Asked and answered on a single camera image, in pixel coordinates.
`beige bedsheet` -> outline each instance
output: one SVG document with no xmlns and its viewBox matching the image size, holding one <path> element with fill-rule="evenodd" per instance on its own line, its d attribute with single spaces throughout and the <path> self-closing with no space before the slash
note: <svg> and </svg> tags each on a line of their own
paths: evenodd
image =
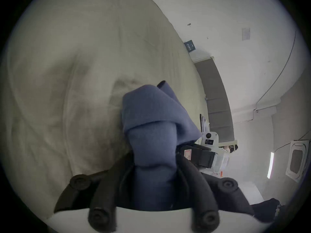
<svg viewBox="0 0 311 233">
<path fill-rule="evenodd" d="M 122 96 L 166 80 L 200 128 L 200 77 L 152 0 L 34 0 L 1 59 L 1 163 L 42 220 L 73 175 L 129 150 Z"/>
</svg>

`blue fabric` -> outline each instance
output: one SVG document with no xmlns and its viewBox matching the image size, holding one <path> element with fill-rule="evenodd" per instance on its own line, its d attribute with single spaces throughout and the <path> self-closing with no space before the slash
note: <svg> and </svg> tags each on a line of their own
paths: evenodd
<svg viewBox="0 0 311 233">
<path fill-rule="evenodd" d="M 196 141 L 199 130 L 165 81 L 125 94 L 122 122 L 134 152 L 135 209 L 169 210 L 175 194 L 176 146 Z"/>
</svg>

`black screw head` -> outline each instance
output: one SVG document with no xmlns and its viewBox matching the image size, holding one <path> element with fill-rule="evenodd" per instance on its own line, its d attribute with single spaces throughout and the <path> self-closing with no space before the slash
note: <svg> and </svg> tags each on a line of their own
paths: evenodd
<svg viewBox="0 0 311 233">
<path fill-rule="evenodd" d="M 222 178 L 218 182 L 218 188 L 224 193 L 231 193 L 236 191 L 239 188 L 239 185 L 234 179 Z"/>
<path fill-rule="evenodd" d="M 109 215 L 99 208 L 90 210 L 89 223 L 95 230 L 104 231 L 109 224 Z"/>
<path fill-rule="evenodd" d="M 85 174 L 78 174 L 76 176 L 73 176 L 70 180 L 70 186 L 73 189 L 76 189 L 78 191 L 86 190 L 91 185 L 90 178 Z"/>
<path fill-rule="evenodd" d="M 207 211 L 198 218 L 196 230 L 198 232 L 211 232 L 219 225 L 219 214 L 216 211 Z"/>
</svg>

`wall light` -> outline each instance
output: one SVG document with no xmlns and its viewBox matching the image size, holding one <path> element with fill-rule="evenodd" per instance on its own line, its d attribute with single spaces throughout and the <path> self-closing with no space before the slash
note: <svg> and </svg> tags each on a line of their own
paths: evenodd
<svg viewBox="0 0 311 233">
<path fill-rule="evenodd" d="M 268 179 L 270 179 L 270 175 L 271 175 L 271 171 L 272 171 L 273 158 L 274 158 L 274 153 L 271 152 L 269 171 L 268 171 L 268 175 L 267 175 Z"/>
</svg>

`black cable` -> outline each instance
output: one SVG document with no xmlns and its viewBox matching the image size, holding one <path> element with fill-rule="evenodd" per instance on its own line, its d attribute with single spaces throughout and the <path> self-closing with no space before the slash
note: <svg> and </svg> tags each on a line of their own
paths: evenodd
<svg viewBox="0 0 311 233">
<path fill-rule="evenodd" d="M 278 75 L 278 77 L 276 78 L 276 80 L 273 82 L 273 84 L 270 86 L 270 88 L 269 88 L 269 89 L 261 96 L 261 98 L 257 101 L 257 103 L 256 103 L 256 108 L 253 110 L 253 118 L 250 119 L 250 120 L 245 120 L 245 121 L 241 121 L 241 122 L 249 122 L 249 121 L 254 120 L 254 118 L 255 118 L 255 114 L 254 114 L 254 113 L 255 113 L 255 110 L 257 110 L 257 104 L 258 104 L 259 101 L 264 97 L 264 95 L 267 94 L 267 92 L 271 89 L 271 87 L 273 87 L 273 85 L 275 84 L 275 82 L 278 80 L 278 78 L 281 76 L 282 72 L 284 71 L 284 69 L 285 69 L 285 67 L 286 67 L 286 65 L 287 65 L 287 63 L 288 63 L 288 61 L 290 60 L 290 56 L 291 56 L 291 53 L 293 52 L 295 40 L 296 40 L 296 31 L 295 31 L 295 36 L 294 36 L 293 45 L 292 45 L 292 48 L 291 48 L 291 50 L 290 50 L 290 55 L 288 56 L 288 59 L 287 59 L 285 65 L 284 65 L 282 71 L 280 72 L 280 74 Z"/>
<path fill-rule="evenodd" d="M 309 130 L 307 133 L 305 133 L 302 137 L 300 137 L 298 140 L 300 140 L 301 138 L 303 138 L 306 134 L 308 134 L 309 132 L 310 132 L 311 130 Z"/>
<path fill-rule="evenodd" d="M 276 80 L 273 82 L 273 84 L 270 86 L 270 88 L 261 96 L 261 98 L 257 101 L 256 103 L 256 109 L 257 109 L 257 104 L 259 103 L 259 101 L 264 97 L 264 95 L 266 95 L 266 93 L 271 89 L 271 87 L 273 87 L 273 85 L 275 84 L 275 82 L 278 80 L 278 78 L 281 76 L 282 72 L 284 71 L 288 61 L 290 60 L 290 56 L 291 56 L 291 53 L 293 52 L 293 48 L 294 48 L 294 44 L 295 44 L 295 40 L 296 40 L 296 31 L 295 31 L 295 36 L 294 36 L 294 41 L 293 41 L 293 46 L 292 46 L 292 49 L 290 50 L 290 55 L 288 56 L 288 59 L 285 63 L 285 66 L 283 67 L 282 71 L 280 72 L 280 74 L 278 75 L 278 77 L 276 78 Z"/>
</svg>

